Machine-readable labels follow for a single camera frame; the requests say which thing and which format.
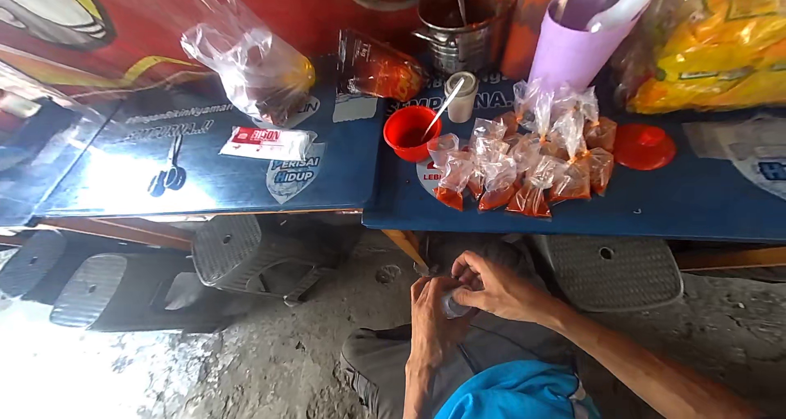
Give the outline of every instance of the brown sauce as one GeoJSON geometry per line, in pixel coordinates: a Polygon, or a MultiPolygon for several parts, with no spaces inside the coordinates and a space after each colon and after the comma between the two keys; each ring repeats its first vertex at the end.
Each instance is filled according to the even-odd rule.
{"type": "MultiPolygon", "coordinates": [[[[481,23],[494,18],[502,9],[500,3],[509,4],[509,0],[465,0],[467,24],[481,23]]],[[[458,0],[421,0],[419,3],[420,18],[433,26],[456,28],[463,27],[458,0]]]]}

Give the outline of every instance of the white package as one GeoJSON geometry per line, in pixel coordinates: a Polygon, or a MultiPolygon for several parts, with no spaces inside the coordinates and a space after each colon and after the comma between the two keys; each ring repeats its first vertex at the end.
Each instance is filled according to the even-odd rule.
{"type": "Polygon", "coordinates": [[[317,137],[312,131],[285,131],[233,126],[232,136],[219,152],[264,160],[304,161],[317,137]]]}

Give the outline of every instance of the gray pants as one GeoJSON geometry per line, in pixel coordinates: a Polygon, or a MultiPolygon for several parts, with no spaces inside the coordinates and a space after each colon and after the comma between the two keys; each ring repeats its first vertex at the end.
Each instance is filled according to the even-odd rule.
{"type": "MultiPolygon", "coordinates": [[[[344,372],[377,419],[401,419],[403,415],[404,365],[411,335],[409,324],[390,330],[358,329],[342,347],[344,372]]],[[[464,342],[435,374],[425,417],[434,417],[470,377],[496,364],[527,359],[571,365],[571,344],[540,325],[478,313],[464,342]]]]}

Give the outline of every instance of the yellow packaging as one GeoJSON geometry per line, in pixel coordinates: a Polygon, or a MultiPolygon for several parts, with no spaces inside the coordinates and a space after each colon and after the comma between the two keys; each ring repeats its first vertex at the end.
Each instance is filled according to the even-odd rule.
{"type": "Polygon", "coordinates": [[[786,104],[784,3],[653,0],[614,58],[627,108],[665,113],[786,104]]]}

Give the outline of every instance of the table leg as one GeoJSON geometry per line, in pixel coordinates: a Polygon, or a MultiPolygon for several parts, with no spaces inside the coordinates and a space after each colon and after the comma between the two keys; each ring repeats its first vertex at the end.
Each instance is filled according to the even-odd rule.
{"type": "Polygon", "coordinates": [[[786,266],[786,247],[736,252],[685,252],[675,254],[674,259],[682,271],[786,266]]]}
{"type": "Polygon", "coordinates": [[[420,264],[422,266],[426,265],[426,262],[423,258],[420,257],[420,253],[418,251],[418,239],[411,230],[387,230],[382,229],[382,232],[385,235],[388,235],[388,238],[391,239],[398,246],[404,253],[408,254],[410,258],[412,258],[415,263],[420,264]]]}
{"type": "Polygon", "coordinates": [[[141,218],[47,218],[38,225],[43,229],[62,229],[89,233],[136,243],[191,251],[193,233],[169,224],[153,223],[141,218]]]}

